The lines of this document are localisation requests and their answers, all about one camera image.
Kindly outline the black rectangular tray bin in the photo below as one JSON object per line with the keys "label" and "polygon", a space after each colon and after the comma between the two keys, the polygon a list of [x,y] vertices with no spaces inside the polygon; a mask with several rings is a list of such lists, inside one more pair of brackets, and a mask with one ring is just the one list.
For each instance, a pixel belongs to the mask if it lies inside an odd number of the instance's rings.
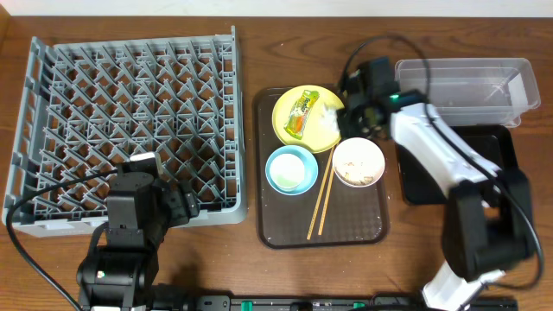
{"label": "black rectangular tray bin", "polygon": [[[518,161],[510,131],[502,125],[455,126],[452,130],[472,149],[500,168],[517,168]],[[442,190],[422,164],[397,145],[397,162],[404,200],[412,205],[440,205],[446,202]]]}

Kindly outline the light blue bowl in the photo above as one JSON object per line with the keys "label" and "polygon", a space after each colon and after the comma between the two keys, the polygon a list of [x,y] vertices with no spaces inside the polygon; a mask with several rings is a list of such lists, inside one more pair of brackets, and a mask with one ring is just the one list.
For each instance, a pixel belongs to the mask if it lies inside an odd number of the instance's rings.
{"label": "light blue bowl", "polygon": [[[272,161],[281,154],[293,154],[295,156],[299,156],[302,159],[303,164],[305,166],[304,181],[297,188],[290,191],[283,191],[280,188],[278,188],[270,177],[270,165]],[[318,172],[319,172],[318,163],[314,155],[311,154],[307,149],[304,149],[303,147],[295,146],[295,145],[286,145],[276,149],[269,156],[269,159],[265,164],[265,175],[266,175],[267,181],[269,182],[269,184],[273,189],[275,189],[280,194],[285,194],[285,195],[299,195],[299,194],[306,193],[315,184],[318,178]]]}

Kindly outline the small white cup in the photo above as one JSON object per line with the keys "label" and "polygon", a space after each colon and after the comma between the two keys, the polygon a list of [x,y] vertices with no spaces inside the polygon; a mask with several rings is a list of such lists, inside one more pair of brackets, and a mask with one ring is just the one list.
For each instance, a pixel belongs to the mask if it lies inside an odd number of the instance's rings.
{"label": "small white cup", "polygon": [[270,165],[270,177],[283,191],[297,188],[305,179],[302,159],[293,154],[278,155]]}

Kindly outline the green snack wrapper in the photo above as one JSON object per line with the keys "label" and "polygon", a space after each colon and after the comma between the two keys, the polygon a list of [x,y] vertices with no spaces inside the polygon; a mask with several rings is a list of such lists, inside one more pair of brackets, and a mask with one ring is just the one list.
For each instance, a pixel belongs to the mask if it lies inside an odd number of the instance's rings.
{"label": "green snack wrapper", "polygon": [[304,90],[301,97],[292,105],[284,130],[292,137],[302,140],[308,117],[319,99],[317,91]]}

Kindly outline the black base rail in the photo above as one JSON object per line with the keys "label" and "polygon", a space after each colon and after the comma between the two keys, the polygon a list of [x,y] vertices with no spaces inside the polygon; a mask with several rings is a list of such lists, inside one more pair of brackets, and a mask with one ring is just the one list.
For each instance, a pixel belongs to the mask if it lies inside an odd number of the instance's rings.
{"label": "black base rail", "polygon": [[174,311],[350,311],[428,310],[429,307],[421,298],[403,294],[380,294],[367,299],[203,295],[164,298],[154,302],[150,309]]}

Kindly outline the dark brown serving tray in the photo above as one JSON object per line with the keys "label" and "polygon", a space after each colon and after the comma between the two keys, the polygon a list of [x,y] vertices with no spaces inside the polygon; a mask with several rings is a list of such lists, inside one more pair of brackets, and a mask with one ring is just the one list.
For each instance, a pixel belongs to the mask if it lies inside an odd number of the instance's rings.
{"label": "dark brown serving tray", "polygon": [[260,240],[274,250],[376,244],[382,241],[390,228],[384,182],[380,180],[369,187],[354,188],[339,181],[336,174],[324,230],[322,235],[318,235],[330,170],[312,237],[306,239],[330,152],[314,155],[319,168],[318,178],[304,194],[280,194],[267,181],[265,164],[269,156],[283,146],[272,128],[271,113],[277,97],[288,90],[287,87],[264,89],[256,94],[252,104],[254,129],[257,131],[257,234]]}

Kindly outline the grey plastic dishwasher rack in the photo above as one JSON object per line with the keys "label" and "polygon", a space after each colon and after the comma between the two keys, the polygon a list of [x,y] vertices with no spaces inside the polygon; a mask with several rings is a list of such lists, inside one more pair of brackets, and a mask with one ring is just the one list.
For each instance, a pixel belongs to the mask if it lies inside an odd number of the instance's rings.
{"label": "grey plastic dishwasher rack", "polygon": [[3,220],[35,237],[91,233],[107,219],[111,171],[160,155],[189,181],[193,226],[246,217],[238,35],[30,44]]}

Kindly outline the white tissue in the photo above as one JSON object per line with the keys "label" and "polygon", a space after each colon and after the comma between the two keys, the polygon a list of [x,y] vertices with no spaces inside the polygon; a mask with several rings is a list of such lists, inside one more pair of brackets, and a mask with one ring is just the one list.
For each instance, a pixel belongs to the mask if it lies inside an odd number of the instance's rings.
{"label": "white tissue", "polygon": [[325,131],[334,135],[339,135],[340,129],[338,125],[337,109],[330,105],[324,104],[322,106],[320,124]]}

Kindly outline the pink white bowl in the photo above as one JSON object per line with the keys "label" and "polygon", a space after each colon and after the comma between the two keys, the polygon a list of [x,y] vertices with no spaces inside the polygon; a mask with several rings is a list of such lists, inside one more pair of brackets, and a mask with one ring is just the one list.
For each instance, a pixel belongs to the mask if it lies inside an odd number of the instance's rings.
{"label": "pink white bowl", "polygon": [[334,150],[332,167],[348,187],[369,187],[385,172],[385,156],[373,141],[354,137],[340,142]]}

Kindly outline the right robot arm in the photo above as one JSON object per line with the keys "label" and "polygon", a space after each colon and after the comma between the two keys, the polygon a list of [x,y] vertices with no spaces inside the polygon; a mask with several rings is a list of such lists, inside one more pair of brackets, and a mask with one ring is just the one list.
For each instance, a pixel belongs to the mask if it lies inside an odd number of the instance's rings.
{"label": "right robot arm", "polygon": [[427,308],[462,310],[482,289],[543,248],[532,223],[530,184],[517,168],[502,169],[465,143],[418,90],[345,92],[340,131],[366,137],[381,128],[414,156],[446,199],[445,262],[423,288]]}

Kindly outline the clear plastic bin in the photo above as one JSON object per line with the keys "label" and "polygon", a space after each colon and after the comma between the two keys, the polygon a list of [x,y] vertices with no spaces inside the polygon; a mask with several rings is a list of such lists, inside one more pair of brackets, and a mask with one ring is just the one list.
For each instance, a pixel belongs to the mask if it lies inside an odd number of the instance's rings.
{"label": "clear plastic bin", "polygon": [[429,68],[429,101],[451,126],[517,127],[523,113],[541,104],[525,58],[430,59]]}

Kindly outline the yellow round plate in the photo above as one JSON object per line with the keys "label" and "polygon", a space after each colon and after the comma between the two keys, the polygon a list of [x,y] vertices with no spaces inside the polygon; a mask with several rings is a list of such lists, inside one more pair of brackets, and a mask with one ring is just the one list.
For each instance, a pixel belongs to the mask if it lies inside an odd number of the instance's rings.
{"label": "yellow round plate", "polygon": [[[301,97],[304,90],[317,91],[320,97],[309,114],[302,140],[298,140],[284,130],[284,125],[289,118],[292,105]],[[283,95],[278,96],[271,116],[273,130],[278,139],[285,145],[302,146],[313,154],[331,149],[340,141],[341,136],[340,134],[334,135],[329,133],[322,128],[320,116],[324,104],[330,105],[337,110],[344,107],[342,100],[334,92],[322,86],[296,86],[285,91]]]}

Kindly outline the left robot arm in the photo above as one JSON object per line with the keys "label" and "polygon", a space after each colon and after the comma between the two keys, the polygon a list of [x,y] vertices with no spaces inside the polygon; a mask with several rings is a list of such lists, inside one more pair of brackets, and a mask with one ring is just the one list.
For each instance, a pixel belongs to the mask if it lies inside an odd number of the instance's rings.
{"label": "left robot arm", "polygon": [[191,303],[155,286],[158,249],[171,227],[200,213],[188,181],[166,182],[142,172],[110,183],[108,221],[92,234],[77,271],[84,310],[185,310]]}

